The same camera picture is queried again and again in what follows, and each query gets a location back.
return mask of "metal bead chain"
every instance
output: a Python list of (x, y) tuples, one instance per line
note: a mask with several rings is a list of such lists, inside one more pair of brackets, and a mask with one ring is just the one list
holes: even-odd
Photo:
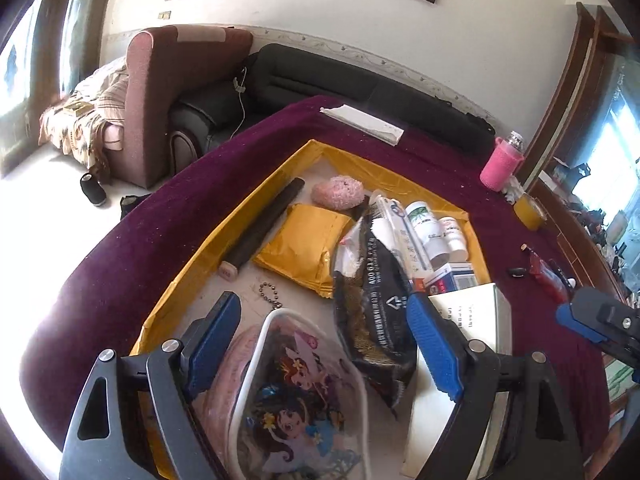
[[(264, 288), (270, 288), (273, 291), (273, 299), (268, 298), (264, 293)], [(269, 303), (273, 310), (282, 307), (282, 304), (278, 301), (278, 291), (276, 290), (275, 285), (271, 285), (271, 283), (263, 282), (260, 284), (260, 297), (263, 298), (264, 301)]]

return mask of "purple velvet cloth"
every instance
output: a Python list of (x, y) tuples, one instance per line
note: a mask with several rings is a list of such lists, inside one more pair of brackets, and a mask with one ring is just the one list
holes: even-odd
[(309, 139), (385, 166), (469, 213), (492, 280), (511, 303), (514, 354), (546, 353), (583, 453), (600, 446), (609, 421), (600, 351), (556, 323), (554, 302), (532, 278), (506, 272), (526, 265), (523, 243), (570, 271), (552, 235), (527, 230), (501, 195), (485, 189), (479, 162), (416, 130), (391, 147), (318, 111), (339, 104), (323, 96), (293, 104), (207, 154), (131, 212), (80, 263), (32, 337), (20, 375), (31, 411), (57, 446), (100, 351), (130, 351), (149, 311), (204, 238)]

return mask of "pink water bottle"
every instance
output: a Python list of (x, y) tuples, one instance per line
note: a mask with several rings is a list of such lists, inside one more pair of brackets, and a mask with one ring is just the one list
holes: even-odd
[(524, 160), (523, 152), (522, 137), (516, 132), (511, 132), (507, 140), (496, 137), (494, 152), (482, 168), (480, 181), (489, 189), (502, 190), (518, 164)]

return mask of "pink plush ball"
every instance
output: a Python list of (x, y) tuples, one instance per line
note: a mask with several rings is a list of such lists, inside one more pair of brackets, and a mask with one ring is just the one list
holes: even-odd
[(351, 209), (364, 200), (364, 186), (346, 175), (338, 175), (313, 186), (311, 200), (337, 211)]

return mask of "white paper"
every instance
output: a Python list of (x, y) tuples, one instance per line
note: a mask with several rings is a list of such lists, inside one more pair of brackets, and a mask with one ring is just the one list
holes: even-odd
[[(498, 353), (511, 354), (511, 307), (495, 283), (430, 296), (431, 303), (444, 319), (455, 322), (467, 339), (480, 339)], [(438, 442), (454, 403), (433, 383), (422, 354), (418, 350), (417, 385), (404, 449), (402, 474), (415, 478)], [(507, 394), (498, 394), (487, 432), (469, 474), (475, 479), (486, 474), (494, 455), (506, 412)]]
[(400, 141), (404, 130), (376, 118), (349, 105), (339, 108), (320, 108), (320, 113), (328, 115), (341, 123), (353, 126), (370, 136), (395, 146)]

